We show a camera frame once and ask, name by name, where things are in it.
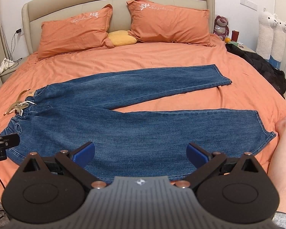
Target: bed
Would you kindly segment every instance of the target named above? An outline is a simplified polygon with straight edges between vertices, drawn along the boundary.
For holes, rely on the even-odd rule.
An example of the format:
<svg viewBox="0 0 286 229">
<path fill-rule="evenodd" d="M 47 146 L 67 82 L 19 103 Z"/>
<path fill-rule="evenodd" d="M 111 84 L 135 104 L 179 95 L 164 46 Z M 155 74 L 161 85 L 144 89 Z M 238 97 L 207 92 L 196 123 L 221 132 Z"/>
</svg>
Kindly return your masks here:
<svg viewBox="0 0 286 229">
<path fill-rule="evenodd" d="M 128 0 L 33 0 L 24 5 L 22 20 L 30 56 L 0 88 L 0 132 L 13 116 L 3 116 L 25 89 L 36 90 L 48 84 L 87 75 L 141 68 L 216 64 L 220 72 L 233 83 L 186 94 L 160 98 L 117 109 L 120 112 L 200 110 L 229 108 L 257 110 L 267 131 L 275 131 L 275 123 L 286 116 L 286 101 L 245 60 L 226 51 L 224 42 L 211 34 L 214 47 L 178 43 L 136 43 L 112 49 L 87 50 L 53 56 L 37 61 L 41 23 L 65 19 L 80 13 L 95 11 L 106 4 L 113 6 L 108 32 L 129 30 L 131 17 Z M 209 29 L 213 32 L 215 0 L 152 0 L 164 5 L 209 9 Z M 267 171 L 278 137 L 270 141 L 256 158 Z M 0 178 L 6 185 L 17 169 L 7 159 L 0 162 Z M 3 188 L 0 185 L 0 198 Z"/>
</svg>

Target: person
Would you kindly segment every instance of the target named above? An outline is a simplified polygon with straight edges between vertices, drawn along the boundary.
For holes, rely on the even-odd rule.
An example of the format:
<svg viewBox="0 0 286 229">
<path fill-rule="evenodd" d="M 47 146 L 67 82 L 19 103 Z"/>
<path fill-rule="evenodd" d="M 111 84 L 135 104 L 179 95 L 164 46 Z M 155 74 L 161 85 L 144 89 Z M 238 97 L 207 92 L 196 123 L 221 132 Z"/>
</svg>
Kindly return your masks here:
<svg viewBox="0 0 286 229">
<path fill-rule="evenodd" d="M 286 229 L 286 117 L 275 124 L 279 135 L 278 146 L 271 158 L 268 176 L 280 196 L 280 204 L 273 218 L 278 226 Z"/>
</svg>

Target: alpaca plush toy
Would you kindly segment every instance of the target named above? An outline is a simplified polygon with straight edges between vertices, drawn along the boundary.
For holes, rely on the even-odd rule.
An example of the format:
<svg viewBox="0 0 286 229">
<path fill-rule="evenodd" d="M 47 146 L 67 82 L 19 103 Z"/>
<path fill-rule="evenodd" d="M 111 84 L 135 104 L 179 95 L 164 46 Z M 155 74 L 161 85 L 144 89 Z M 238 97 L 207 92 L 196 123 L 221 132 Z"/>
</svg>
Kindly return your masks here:
<svg viewBox="0 0 286 229">
<path fill-rule="evenodd" d="M 278 26 L 274 30 L 269 63 L 273 67 L 279 69 L 286 43 L 286 22 L 281 21 L 277 15 L 275 15 L 275 18 L 278 22 Z"/>
<path fill-rule="evenodd" d="M 258 16 L 259 22 L 259 35 L 257 41 L 256 53 L 262 56 L 265 60 L 269 62 L 272 41 L 273 41 L 273 30 L 277 27 L 278 22 L 275 17 L 266 11 L 261 12 Z"/>
<path fill-rule="evenodd" d="M 215 18 L 214 31 L 213 33 L 224 40 L 229 35 L 229 21 L 227 18 L 222 16 L 217 16 Z"/>
</svg>

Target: drawstring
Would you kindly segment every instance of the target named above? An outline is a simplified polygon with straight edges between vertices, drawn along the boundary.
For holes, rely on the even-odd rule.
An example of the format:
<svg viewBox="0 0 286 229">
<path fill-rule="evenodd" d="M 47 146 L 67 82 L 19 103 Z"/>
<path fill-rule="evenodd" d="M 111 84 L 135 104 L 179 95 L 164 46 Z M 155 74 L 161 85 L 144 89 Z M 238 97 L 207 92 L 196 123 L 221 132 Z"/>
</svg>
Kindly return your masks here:
<svg viewBox="0 0 286 229">
<path fill-rule="evenodd" d="M 20 116 L 22 116 L 23 109 L 27 108 L 29 106 L 29 104 L 36 105 L 35 103 L 33 103 L 31 101 L 24 101 L 24 102 L 19 101 L 21 96 L 29 90 L 30 89 L 26 89 L 26 90 L 22 91 L 19 94 L 17 101 L 14 102 L 3 115 L 9 115 L 9 114 L 15 112 L 15 113 L 18 113 Z"/>
</svg>

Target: orange pillow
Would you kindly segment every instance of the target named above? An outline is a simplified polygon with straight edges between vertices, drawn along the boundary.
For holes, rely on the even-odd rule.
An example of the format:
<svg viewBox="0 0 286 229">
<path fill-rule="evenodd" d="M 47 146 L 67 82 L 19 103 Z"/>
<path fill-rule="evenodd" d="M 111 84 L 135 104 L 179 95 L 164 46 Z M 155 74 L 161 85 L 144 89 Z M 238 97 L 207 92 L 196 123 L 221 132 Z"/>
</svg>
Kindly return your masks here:
<svg viewBox="0 0 286 229">
<path fill-rule="evenodd" d="M 38 59 L 101 46 L 114 48 L 106 32 L 111 15 L 112 6 L 108 4 L 96 12 L 83 13 L 59 21 L 43 22 Z"/>
<path fill-rule="evenodd" d="M 132 18 L 128 33 L 142 42 L 211 46 L 208 9 L 161 5 L 148 0 L 131 0 L 127 6 Z"/>
</svg>

